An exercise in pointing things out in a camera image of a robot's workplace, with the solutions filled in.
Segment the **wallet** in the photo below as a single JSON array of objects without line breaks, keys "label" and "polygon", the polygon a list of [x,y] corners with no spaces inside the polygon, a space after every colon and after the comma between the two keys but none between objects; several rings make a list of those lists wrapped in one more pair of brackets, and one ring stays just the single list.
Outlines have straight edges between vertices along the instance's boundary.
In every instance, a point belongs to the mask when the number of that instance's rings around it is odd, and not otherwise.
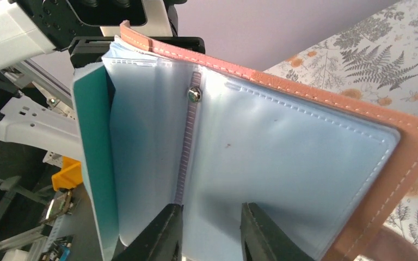
[{"label": "wallet", "polygon": [[183,255],[242,260],[241,204],[255,202],[314,260],[354,260],[418,179],[418,117],[120,31],[102,58],[114,90],[98,167],[124,245],[178,203]]}]

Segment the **orange plastic part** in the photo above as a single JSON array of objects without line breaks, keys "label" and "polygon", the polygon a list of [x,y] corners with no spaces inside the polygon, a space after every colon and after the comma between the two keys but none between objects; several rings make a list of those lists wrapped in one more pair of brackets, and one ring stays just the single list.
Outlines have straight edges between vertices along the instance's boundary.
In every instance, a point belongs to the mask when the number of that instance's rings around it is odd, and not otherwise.
[{"label": "orange plastic part", "polygon": [[81,183],[81,162],[63,156],[62,170],[52,175],[53,189],[73,189]]}]

